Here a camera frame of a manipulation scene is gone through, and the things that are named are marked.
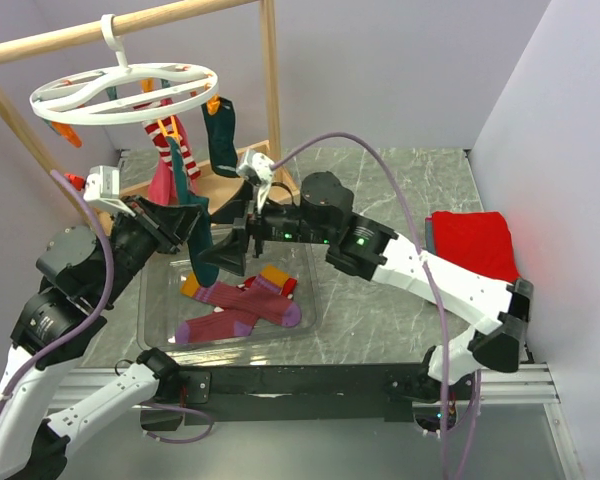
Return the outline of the purple sock with orange cuff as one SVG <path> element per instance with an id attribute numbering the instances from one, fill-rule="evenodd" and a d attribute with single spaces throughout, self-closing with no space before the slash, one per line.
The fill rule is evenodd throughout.
<path id="1" fill-rule="evenodd" d="M 191 274 L 180 288 L 186 297 L 201 303 L 256 315 L 282 327 L 295 327 L 302 320 L 300 307 L 287 296 L 259 286 L 256 282 L 246 290 L 216 281 L 210 287 L 201 286 Z"/>

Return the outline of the red white striped sock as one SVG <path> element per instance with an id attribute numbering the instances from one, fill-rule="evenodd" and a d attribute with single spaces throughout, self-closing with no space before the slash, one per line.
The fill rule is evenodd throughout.
<path id="1" fill-rule="evenodd" d="M 170 170 L 173 170 L 172 143 L 174 143 L 179 147 L 183 170 L 189 180 L 193 182 L 200 176 L 200 169 L 192 156 L 186 131 L 177 116 L 144 120 L 142 126 L 158 150 L 161 160 Z"/>
<path id="2" fill-rule="evenodd" d="M 297 280 L 291 277 L 280 283 L 279 281 L 272 281 L 268 278 L 265 278 L 262 275 L 257 275 L 245 279 L 243 283 L 237 285 L 237 288 L 240 291 L 246 291 L 255 286 L 260 289 L 271 291 L 285 298 L 292 299 L 296 285 Z"/>

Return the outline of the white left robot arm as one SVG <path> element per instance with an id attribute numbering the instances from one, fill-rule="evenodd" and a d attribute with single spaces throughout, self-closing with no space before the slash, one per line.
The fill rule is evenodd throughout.
<path id="1" fill-rule="evenodd" d="M 106 325 L 101 312 L 156 253 L 191 242 L 207 211 L 202 205 L 160 206 L 126 197 L 110 235 L 85 226 L 57 234 L 36 266 L 40 290 L 23 307 L 11 334 L 0 382 L 0 479 L 56 479 L 96 433 L 135 405 L 178 410 L 186 373 L 165 352 L 143 351 L 129 368 L 73 406 L 48 409 L 64 378 Z"/>

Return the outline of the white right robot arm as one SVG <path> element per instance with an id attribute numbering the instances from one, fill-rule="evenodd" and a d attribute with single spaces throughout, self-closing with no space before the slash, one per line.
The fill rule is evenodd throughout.
<path id="1" fill-rule="evenodd" d="M 307 176 L 298 204 L 245 203 L 231 232 L 203 252 L 204 261 L 241 275 L 250 245 L 266 242 L 325 244 L 326 261 L 352 277 L 417 295 L 463 319 L 457 337 L 430 348 L 416 372 L 394 384 L 409 400 L 434 403 L 482 369 L 514 373 L 530 320 L 533 285 L 509 283 L 467 270 L 428 252 L 390 227 L 353 210 L 354 194 L 331 172 Z"/>

